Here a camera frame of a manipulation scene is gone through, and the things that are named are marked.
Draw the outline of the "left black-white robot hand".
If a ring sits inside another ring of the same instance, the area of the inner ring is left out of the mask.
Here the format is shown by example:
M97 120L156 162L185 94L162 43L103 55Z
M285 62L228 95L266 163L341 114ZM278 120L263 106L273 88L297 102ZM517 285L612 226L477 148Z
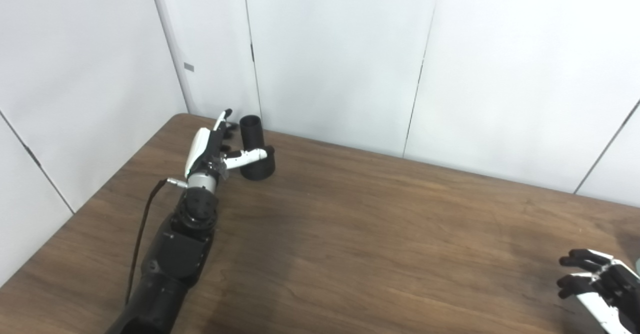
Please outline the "left black-white robot hand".
M211 128L201 127L190 145L183 176L214 176L226 179L231 170L240 169L244 178L260 181L275 171L275 148L265 144L265 134L256 115L242 117L239 123L230 123L233 110L221 112ZM239 129L242 149L232 151L224 140L233 137Z

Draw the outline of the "right black-white robot hand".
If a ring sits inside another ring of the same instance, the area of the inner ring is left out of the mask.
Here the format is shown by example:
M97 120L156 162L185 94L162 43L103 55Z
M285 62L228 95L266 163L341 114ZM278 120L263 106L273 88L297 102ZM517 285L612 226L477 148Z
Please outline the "right black-white robot hand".
M628 265L591 249L572 249L558 263L581 269L557 280L560 299L576 298L605 333L639 332L640 278Z

